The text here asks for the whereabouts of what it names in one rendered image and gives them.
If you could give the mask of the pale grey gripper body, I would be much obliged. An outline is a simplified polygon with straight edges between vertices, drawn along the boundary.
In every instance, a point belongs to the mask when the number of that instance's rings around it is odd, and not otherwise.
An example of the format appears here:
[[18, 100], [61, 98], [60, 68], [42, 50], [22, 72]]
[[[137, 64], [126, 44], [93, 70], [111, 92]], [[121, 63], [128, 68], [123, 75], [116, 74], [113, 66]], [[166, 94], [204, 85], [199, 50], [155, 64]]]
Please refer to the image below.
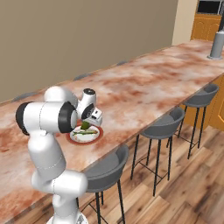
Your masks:
[[94, 126], [100, 127], [102, 125], [102, 115], [94, 118], [92, 115], [86, 119], [86, 121]]

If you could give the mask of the green and brown fish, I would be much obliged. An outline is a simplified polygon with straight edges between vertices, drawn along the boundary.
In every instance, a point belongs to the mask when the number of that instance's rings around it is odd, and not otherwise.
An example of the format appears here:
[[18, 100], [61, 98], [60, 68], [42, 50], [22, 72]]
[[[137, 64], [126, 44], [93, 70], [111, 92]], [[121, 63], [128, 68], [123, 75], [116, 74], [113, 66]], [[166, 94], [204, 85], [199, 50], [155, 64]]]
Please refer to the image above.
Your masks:
[[91, 130], [80, 130], [80, 131], [73, 131], [73, 136], [75, 135], [93, 135], [93, 134], [97, 134], [98, 131], [91, 129]]

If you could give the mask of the white plate with red rim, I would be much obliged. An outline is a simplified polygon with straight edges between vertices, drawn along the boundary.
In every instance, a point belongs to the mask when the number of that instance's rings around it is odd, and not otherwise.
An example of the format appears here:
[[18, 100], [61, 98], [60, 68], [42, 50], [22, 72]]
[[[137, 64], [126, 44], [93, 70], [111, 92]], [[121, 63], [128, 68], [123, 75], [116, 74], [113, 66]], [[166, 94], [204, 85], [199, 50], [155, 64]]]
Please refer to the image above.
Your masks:
[[[80, 131], [81, 126], [77, 126], [73, 131]], [[97, 134], [93, 135], [75, 135], [73, 136], [73, 131], [66, 134], [66, 139], [72, 143], [72, 144], [92, 144], [99, 140], [103, 135], [103, 130], [101, 127], [97, 127], [94, 125], [91, 125], [87, 130], [97, 130]]]

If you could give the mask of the orange wooden cupboards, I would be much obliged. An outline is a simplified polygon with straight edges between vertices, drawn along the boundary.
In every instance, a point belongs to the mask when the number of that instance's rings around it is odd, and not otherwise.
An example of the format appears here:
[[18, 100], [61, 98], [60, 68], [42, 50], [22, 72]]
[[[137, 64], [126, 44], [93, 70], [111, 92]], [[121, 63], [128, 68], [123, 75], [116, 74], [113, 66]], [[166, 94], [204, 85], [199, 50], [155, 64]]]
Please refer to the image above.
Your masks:
[[213, 41], [221, 22], [220, 15], [196, 14], [191, 39]]

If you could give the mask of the grey cylinder on round foot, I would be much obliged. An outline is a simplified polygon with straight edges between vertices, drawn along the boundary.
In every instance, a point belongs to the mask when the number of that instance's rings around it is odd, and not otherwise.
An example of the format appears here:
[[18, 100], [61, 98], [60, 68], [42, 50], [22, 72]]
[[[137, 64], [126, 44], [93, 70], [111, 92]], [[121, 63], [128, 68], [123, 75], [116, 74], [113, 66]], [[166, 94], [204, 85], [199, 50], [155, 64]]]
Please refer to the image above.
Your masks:
[[224, 46], [224, 31], [218, 31], [215, 34], [211, 52], [207, 57], [210, 60], [220, 60], [223, 46]]

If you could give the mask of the black built-in oven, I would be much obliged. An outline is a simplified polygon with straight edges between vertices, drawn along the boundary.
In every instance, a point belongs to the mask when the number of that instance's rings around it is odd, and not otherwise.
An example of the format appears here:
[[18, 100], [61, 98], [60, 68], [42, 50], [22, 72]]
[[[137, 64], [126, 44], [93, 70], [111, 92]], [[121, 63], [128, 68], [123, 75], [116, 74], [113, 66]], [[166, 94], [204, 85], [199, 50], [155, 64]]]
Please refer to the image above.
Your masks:
[[197, 12], [220, 15], [224, 0], [199, 0]]

